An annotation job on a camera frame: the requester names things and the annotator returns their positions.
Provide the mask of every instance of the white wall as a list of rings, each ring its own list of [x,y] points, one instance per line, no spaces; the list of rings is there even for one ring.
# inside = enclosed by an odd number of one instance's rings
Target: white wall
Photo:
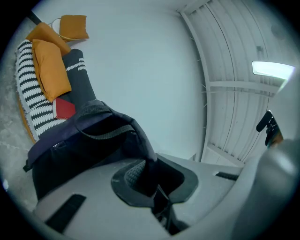
[[[135,118],[154,150],[189,159],[203,138],[197,51],[175,10],[184,0],[42,1],[33,12],[50,23],[87,15],[83,51],[96,97]]]

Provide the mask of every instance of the red book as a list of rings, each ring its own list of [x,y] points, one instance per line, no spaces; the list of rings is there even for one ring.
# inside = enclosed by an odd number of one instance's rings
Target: red book
[[[68,119],[76,113],[75,105],[59,97],[53,101],[53,117],[57,119]]]

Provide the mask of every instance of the fluorescent light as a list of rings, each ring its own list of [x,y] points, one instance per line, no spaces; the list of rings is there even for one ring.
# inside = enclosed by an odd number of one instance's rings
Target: fluorescent light
[[[294,72],[295,67],[275,62],[253,61],[252,69],[253,73],[256,75],[264,75],[289,80]]]

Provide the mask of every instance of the backpack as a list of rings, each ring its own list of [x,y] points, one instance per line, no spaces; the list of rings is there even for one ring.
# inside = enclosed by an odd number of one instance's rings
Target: backpack
[[[40,200],[87,169],[126,158],[146,160],[148,171],[157,160],[146,134],[134,119],[104,102],[92,100],[73,117],[40,136],[28,153],[24,170],[32,169]]]

